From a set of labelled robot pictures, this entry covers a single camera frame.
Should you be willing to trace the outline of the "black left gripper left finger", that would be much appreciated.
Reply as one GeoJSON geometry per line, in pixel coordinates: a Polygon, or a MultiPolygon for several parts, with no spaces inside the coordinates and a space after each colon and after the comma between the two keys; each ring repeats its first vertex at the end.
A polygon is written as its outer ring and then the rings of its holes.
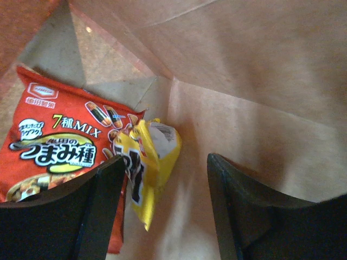
{"type": "Polygon", "coordinates": [[[105,259],[125,163],[93,170],[20,202],[1,204],[1,259],[105,259]]]}

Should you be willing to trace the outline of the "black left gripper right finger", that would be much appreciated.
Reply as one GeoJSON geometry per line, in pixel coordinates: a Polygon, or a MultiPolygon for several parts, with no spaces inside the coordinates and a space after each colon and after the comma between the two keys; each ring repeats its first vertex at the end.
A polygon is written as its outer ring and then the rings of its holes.
{"type": "Polygon", "coordinates": [[[346,195],[295,198],[216,153],[207,174],[222,259],[346,259],[346,195]]]}

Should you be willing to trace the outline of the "orange Japanese rice cracker bag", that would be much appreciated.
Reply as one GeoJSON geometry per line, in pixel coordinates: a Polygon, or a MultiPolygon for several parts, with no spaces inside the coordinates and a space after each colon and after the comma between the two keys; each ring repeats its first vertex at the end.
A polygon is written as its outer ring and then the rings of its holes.
{"type": "Polygon", "coordinates": [[[25,86],[1,148],[1,201],[20,202],[115,156],[117,133],[143,118],[125,105],[24,67],[25,86]]]}

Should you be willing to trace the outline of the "small yellow snack packet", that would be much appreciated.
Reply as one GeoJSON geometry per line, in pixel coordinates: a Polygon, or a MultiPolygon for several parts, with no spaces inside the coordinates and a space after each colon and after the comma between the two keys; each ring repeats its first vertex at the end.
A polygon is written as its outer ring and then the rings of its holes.
{"type": "Polygon", "coordinates": [[[179,157],[182,140],[171,126],[158,118],[141,119],[117,133],[112,141],[115,154],[124,158],[132,187],[132,207],[149,230],[156,204],[179,157]]]}

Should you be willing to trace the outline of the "red paper bag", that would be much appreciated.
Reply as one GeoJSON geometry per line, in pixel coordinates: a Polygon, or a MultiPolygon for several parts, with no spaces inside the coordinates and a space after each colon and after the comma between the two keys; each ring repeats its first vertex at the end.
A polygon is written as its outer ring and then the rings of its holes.
{"type": "Polygon", "coordinates": [[[149,231],[108,259],[219,259],[207,156],[322,202],[346,194],[346,1],[1,1],[1,138],[15,67],[146,110],[181,135],[149,231]]]}

